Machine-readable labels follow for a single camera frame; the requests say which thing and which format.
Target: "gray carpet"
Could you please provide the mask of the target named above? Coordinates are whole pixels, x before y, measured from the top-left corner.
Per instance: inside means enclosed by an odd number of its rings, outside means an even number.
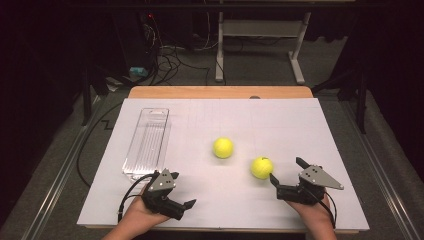
[[[224,72],[227,85],[296,85],[294,75],[286,52],[294,46],[293,40],[281,40],[273,45],[263,45],[239,40],[226,40]],[[326,43],[319,39],[315,42],[305,42],[299,55],[299,62],[306,80],[306,85],[312,87],[328,79],[338,55],[344,45],[344,40]],[[193,51],[178,50],[178,56],[185,64],[197,68],[180,65],[176,75],[162,85],[223,85],[214,81],[215,50]],[[129,89],[120,88],[111,92],[106,98],[97,102],[99,112],[98,124],[93,128],[79,157],[82,176],[88,183],[94,179],[98,164],[107,146],[108,139],[119,113],[117,105],[128,95]],[[366,109],[367,134],[362,135],[352,120],[352,109],[355,99],[351,102],[339,102],[337,89],[324,90],[315,97],[320,100],[324,114],[330,126],[337,147],[348,170],[352,183],[357,191],[362,208],[371,230],[355,235],[338,235],[339,239],[419,239],[424,236],[418,226],[424,225],[424,187],[423,183],[409,164],[393,133],[381,116],[378,106],[369,93]],[[72,144],[83,129],[83,104],[79,98],[75,102],[75,111],[57,131],[48,152],[33,174],[22,197],[19,199],[6,224],[0,232],[0,239],[22,239],[40,206],[48,195]],[[375,170],[373,160],[377,160],[383,168],[381,176]],[[79,213],[89,188],[84,185],[76,171],[76,165],[71,166],[69,177],[64,188],[60,189],[60,198],[53,202],[51,214],[45,216],[45,225],[40,226],[33,239],[100,239],[108,229],[87,229],[76,225]],[[408,232],[411,226],[402,226],[394,212],[390,196],[386,192],[395,193],[416,232]],[[161,233],[154,232],[142,236],[142,239],[284,239],[276,234],[211,234],[211,233]]]

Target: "electronic equipment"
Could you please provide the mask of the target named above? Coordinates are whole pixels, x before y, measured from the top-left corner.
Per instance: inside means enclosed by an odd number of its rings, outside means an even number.
[[[280,182],[272,173],[270,181],[277,189],[277,199],[297,202],[305,205],[321,204],[331,216],[333,227],[336,227],[337,209],[330,195],[325,191],[326,187],[343,190],[344,187],[328,173],[317,165],[309,165],[302,158],[297,157],[296,163],[304,170],[299,173],[299,184],[296,186],[280,185]],[[335,215],[333,216],[330,208],[322,202],[326,194],[334,205]]]
[[[180,220],[184,211],[191,209],[196,203],[196,199],[179,204],[168,198],[168,194],[175,188],[174,179],[179,173],[170,173],[168,169],[164,169],[161,173],[155,171],[154,176],[146,185],[141,195],[144,204],[152,212],[161,213],[170,218]]]

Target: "table leg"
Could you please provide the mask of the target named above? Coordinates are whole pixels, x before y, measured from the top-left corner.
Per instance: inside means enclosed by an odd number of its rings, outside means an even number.
[[[288,53],[290,63],[291,63],[292,68],[293,68],[293,73],[294,73],[294,76],[296,78],[296,82],[299,85],[305,84],[305,79],[303,78],[303,74],[302,74],[302,71],[300,69],[299,62],[297,61],[297,57],[299,55],[300,47],[302,46],[302,43],[303,43],[303,38],[305,37],[306,29],[308,28],[310,17],[311,17],[310,12],[305,13],[302,26],[300,27],[299,34],[297,36],[296,48],[295,48],[294,51],[290,51]]]

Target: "wooden table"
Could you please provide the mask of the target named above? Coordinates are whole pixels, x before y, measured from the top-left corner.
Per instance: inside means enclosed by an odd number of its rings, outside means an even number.
[[[128,98],[312,98],[305,86],[149,86],[134,87]]]

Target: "floor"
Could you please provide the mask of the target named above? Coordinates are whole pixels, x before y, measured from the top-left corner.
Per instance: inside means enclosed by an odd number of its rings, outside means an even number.
[[[306,86],[313,87],[331,74],[346,39],[327,43],[305,42],[299,62]],[[166,48],[158,57],[159,85],[296,85],[287,51],[293,39],[226,39],[225,81],[216,82],[215,49],[186,51]],[[76,222],[102,154],[128,95],[123,86],[110,86],[107,96],[92,90],[93,117],[81,126],[83,100],[57,131],[21,199],[0,231],[0,239],[99,239],[109,229],[88,229]],[[367,94],[366,134],[355,125],[356,100],[340,102],[338,89],[323,90],[319,99],[343,162],[370,225],[369,231],[339,239],[421,239],[424,232],[424,186],[392,131],[379,113],[372,93]],[[151,232],[140,239],[283,239],[278,234]]]

